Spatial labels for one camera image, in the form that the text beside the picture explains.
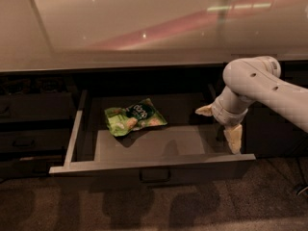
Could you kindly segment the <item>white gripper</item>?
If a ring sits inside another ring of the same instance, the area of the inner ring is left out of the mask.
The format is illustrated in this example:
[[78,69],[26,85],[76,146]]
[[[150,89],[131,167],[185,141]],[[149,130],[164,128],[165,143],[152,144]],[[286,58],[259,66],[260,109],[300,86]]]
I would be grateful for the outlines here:
[[225,127],[223,133],[233,154],[239,154],[242,148],[243,126],[240,124],[247,114],[248,108],[231,110],[228,100],[219,96],[212,105],[202,106],[195,110],[200,116],[214,116],[216,121]]

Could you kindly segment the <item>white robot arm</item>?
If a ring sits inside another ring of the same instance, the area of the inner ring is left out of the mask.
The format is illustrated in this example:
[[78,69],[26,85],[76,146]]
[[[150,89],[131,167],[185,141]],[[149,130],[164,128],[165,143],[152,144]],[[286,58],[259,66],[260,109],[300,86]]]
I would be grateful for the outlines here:
[[195,110],[213,116],[224,127],[223,134],[233,154],[242,147],[242,121],[248,107],[260,102],[308,132],[308,89],[280,79],[280,63],[271,56],[241,58],[222,72],[225,87],[212,104]]

